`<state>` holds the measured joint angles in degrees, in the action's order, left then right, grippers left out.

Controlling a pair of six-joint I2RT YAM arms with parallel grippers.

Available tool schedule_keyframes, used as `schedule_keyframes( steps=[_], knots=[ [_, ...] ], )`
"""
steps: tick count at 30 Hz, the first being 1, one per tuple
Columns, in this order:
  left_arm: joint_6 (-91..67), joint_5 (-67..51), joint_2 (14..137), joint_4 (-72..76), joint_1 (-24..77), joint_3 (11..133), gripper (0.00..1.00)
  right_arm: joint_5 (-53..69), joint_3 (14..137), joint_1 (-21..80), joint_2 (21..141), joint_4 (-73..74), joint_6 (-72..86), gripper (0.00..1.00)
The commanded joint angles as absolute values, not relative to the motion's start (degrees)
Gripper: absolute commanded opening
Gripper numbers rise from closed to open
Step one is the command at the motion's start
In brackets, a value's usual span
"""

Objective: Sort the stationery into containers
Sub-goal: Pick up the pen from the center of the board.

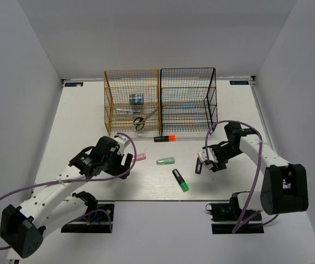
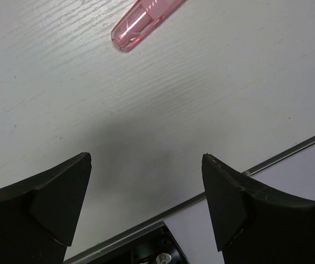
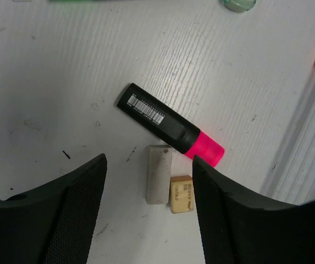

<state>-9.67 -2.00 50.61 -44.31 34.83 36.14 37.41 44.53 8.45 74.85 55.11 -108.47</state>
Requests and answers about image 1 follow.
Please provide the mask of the pink cap black highlighter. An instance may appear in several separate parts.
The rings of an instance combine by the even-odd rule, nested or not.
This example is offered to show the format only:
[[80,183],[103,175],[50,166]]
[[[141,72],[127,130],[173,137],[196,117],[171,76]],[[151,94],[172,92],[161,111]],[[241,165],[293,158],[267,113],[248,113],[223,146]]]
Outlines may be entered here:
[[195,173],[196,174],[201,174],[202,166],[203,166],[203,162],[201,161],[201,159],[199,157],[197,157],[196,168],[195,168]]

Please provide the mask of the black handled scissors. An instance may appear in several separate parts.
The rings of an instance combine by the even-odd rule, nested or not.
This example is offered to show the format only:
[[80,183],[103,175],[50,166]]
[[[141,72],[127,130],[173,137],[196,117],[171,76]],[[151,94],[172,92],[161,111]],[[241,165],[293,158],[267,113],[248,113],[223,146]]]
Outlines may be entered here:
[[154,109],[151,113],[149,113],[145,117],[137,117],[133,121],[133,125],[135,126],[135,129],[137,131],[142,130],[145,127],[146,121],[152,117],[156,112],[158,111],[158,108]]

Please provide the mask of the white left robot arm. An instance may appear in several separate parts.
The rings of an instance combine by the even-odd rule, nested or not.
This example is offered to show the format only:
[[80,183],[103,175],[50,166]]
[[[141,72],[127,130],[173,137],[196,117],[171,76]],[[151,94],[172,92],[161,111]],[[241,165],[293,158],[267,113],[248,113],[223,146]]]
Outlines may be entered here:
[[125,179],[135,154],[124,151],[133,143],[124,134],[103,136],[96,146],[89,146],[73,157],[62,173],[34,197],[19,206],[8,205],[1,214],[1,238],[22,259],[39,249],[44,238],[77,218],[93,219],[97,200],[77,189],[105,172],[111,179]]

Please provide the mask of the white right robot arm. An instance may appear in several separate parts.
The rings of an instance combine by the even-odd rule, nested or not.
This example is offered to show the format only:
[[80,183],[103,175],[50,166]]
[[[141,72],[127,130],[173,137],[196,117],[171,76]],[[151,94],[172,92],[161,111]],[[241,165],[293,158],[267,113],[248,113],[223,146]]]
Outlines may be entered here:
[[214,145],[206,140],[198,160],[213,172],[225,170],[227,163],[241,154],[256,165],[250,190],[236,192],[230,199],[229,211],[234,218],[244,221],[249,211],[270,216],[307,211],[307,173],[303,165],[280,157],[250,125],[226,120],[224,131],[226,140]]

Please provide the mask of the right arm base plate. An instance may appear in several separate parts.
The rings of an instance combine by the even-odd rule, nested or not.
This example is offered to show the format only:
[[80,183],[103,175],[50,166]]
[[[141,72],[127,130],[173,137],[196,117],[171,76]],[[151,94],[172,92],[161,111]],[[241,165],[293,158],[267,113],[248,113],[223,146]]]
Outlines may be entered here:
[[[237,222],[237,215],[231,212],[227,202],[208,203],[205,206],[206,212],[211,216],[211,228],[213,235],[232,234]],[[236,234],[263,234],[261,226],[262,216],[259,214],[240,227]]]

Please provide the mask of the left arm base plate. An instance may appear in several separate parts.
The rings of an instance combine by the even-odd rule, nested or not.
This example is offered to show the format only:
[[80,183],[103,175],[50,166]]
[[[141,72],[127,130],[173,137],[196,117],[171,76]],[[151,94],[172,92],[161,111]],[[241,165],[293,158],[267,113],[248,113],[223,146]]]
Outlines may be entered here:
[[97,209],[102,211],[94,212],[82,217],[77,221],[64,225],[61,233],[80,234],[108,234],[111,233],[114,221],[114,203],[98,203]]

